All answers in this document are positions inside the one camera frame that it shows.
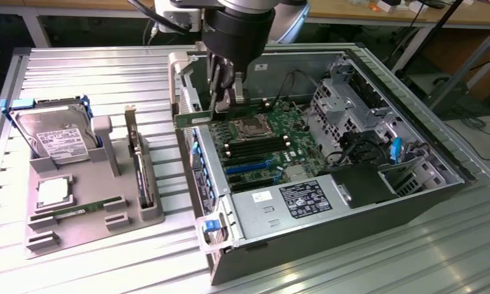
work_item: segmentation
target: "slotted metal surface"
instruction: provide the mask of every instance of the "slotted metal surface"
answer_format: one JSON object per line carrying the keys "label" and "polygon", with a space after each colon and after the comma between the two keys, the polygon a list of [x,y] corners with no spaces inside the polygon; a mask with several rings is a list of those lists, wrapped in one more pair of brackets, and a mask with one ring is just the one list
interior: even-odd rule
{"label": "slotted metal surface", "polygon": [[[170,118],[169,52],[182,47],[33,50],[9,71],[13,99],[89,95],[125,136],[124,105],[134,104],[150,142],[166,211],[162,224],[32,260],[22,257],[28,146],[8,124],[0,136],[0,293],[490,293],[487,170],[373,55],[347,44],[479,179],[410,224],[211,287],[197,248],[193,211]],[[310,44],[299,48],[339,48]]]}

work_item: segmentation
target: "power supply label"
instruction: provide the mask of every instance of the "power supply label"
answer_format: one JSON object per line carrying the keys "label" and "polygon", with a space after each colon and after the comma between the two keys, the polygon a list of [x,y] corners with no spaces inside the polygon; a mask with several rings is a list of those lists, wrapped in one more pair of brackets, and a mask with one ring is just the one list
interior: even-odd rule
{"label": "power supply label", "polygon": [[295,219],[333,209],[315,180],[282,187],[279,191]]}
{"label": "power supply label", "polygon": [[36,136],[52,159],[64,159],[88,153],[78,129],[37,133]]}

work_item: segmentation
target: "motherboard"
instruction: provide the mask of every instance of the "motherboard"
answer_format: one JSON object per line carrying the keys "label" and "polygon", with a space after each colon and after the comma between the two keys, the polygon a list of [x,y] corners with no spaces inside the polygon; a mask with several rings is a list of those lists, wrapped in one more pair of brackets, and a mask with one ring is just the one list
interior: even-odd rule
{"label": "motherboard", "polygon": [[233,192],[311,178],[325,158],[298,106],[279,102],[269,112],[210,124],[211,139]]}

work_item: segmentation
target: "green circuit board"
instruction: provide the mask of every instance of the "green circuit board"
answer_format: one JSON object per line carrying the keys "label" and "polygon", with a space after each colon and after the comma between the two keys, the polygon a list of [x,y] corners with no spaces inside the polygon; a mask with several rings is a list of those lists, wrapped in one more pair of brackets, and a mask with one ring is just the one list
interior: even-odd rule
{"label": "green circuit board", "polygon": [[[311,138],[310,133],[305,130],[305,117],[298,112],[290,102],[281,102],[275,108],[262,114],[257,114],[253,118],[258,118],[269,128],[269,133],[263,137],[278,137],[286,135],[289,137],[290,146],[281,151],[259,154],[263,158],[262,162],[270,160],[270,167],[254,171],[226,175],[227,181],[239,176],[239,183],[250,183],[262,179],[274,179],[274,184],[289,183],[290,178],[285,174],[285,169],[294,165],[301,165],[309,177],[315,176],[317,172],[323,168],[325,158],[318,151],[318,146]],[[229,160],[225,154],[225,143],[241,142],[247,140],[239,134],[239,121],[223,121],[210,124],[210,133],[217,147],[219,160],[223,164],[223,170],[229,167],[246,166],[250,163],[225,165]]]}

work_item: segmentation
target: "warning label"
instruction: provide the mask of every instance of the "warning label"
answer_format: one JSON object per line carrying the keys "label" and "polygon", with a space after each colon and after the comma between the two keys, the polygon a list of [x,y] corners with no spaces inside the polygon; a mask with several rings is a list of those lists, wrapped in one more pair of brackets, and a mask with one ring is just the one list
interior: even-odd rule
{"label": "warning label", "polygon": [[317,181],[279,188],[293,218],[333,209]]}
{"label": "warning label", "polygon": [[37,133],[36,136],[52,159],[65,159],[88,153],[78,129]]}

